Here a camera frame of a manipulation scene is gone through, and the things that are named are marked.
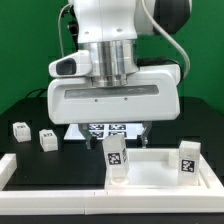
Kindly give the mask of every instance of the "black tabletop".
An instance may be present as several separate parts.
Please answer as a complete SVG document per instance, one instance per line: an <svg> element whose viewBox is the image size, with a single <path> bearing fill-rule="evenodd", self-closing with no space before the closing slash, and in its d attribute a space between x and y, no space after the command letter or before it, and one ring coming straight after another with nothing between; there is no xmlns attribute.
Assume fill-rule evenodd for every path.
<svg viewBox="0 0 224 224"><path fill-rule="evenodd" d="M180 98L181 114L174 121L153 122L148 136L152 148L178 147L182 140L202 144L202 155L224 183L224 118L198 98ZM18 143L12 124L26 122L32 141ZM64 141L68 126L54 125L48 117L45 98L23 99L0 115L0 155L16 153L18 168L7 190L102 189L105 161L102 144L87 150L84 141ZM39 131L53 129L59 150L43 152ZM128 141L128 147L136 147ZM224 223L223 214L129 214L97 216L2 216L1 223Z"/></svg>

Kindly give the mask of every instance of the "white cube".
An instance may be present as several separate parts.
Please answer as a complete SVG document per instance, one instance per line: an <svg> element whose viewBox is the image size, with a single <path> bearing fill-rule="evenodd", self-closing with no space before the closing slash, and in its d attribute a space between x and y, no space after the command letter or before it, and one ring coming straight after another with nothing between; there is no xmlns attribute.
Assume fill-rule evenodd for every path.
<svg viewBox="0 0 224 224"><path fill-rule="evenodd" d="M201 143L182 141L179 147L179 172L180 185L197 186L199 178Z"/></svg>
<svg viewBox="0 0 224 224"><path fill-rule="evenodd" d="M125 179L129 171L128 154L123 135L108 136L103 140L107 172L112 179Z"/></svg>
<svg viewBox="0 0 224 224"><path fill-rule="evenodd" d="M18 142L26 142L31 140L30 128L25 122L14 123L13 134Z"/></svg>
<svg viewBox="0 0 224 224"><path fill-rule="evenodd" d="M57 136L52 130L42 130L39 132L40 144L45 152L58 150Z"/></svg>

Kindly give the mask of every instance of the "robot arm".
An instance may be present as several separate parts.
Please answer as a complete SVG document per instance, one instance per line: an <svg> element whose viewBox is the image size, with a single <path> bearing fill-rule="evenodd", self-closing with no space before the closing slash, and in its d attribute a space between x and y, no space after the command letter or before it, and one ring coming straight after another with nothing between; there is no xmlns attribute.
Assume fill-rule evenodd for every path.
<svg viewBox="0 0 224 224"><path fill-rule="evenodd" d="M48 88L51 120L88 124L175 119L180 113L179 66L138 67L134 46L138 34L156 33L157 23L170 33L178 31L190 16L191 1L69 3L79 24L79 51L49 66L51 76L57 78ZM157 23L149 20L148 12Z"/></svg>

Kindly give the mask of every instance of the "white platform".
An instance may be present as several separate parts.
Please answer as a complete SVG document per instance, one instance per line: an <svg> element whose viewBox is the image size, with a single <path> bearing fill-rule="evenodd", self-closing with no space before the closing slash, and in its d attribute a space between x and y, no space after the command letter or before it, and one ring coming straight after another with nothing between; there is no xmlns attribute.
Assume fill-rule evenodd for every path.
<svg viewBox="0 0 224 224"><path fill-rule="evenodd" d="M144 128L140 123L90 124L89 128L89 131L93 137L97 137L99 140L105 139L107 136L117 133L123 134L125 139L137 139L137 136L141 135L143 130ZM84 140L77 124L69 125L64 140Z"/></svg>
<svg viewBox="0 0 224 224"><path fill-rule="evenodd" d="M105 190L0 192L1 215L224 212L224 189L200 160L200 186L178 186L169 149L128 149L130 184Z"/></svg>

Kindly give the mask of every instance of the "green wall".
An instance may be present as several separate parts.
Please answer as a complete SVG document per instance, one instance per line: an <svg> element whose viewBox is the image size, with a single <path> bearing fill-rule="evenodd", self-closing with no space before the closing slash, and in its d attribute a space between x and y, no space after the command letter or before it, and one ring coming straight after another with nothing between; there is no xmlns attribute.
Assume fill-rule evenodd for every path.
<svg viewBox="0 0 224 224"><path fill-rule="evenodd" d="M57 18L66 0L1 0L0 113L29 91L47 87L48 64L60 57ZM204 99L224 115L224 1L193 0L190 21L174 37L191 59L180 95ZM66 54L73 44L64 26ZM182 58L162 37L140 37L138 56Z"/></svg>

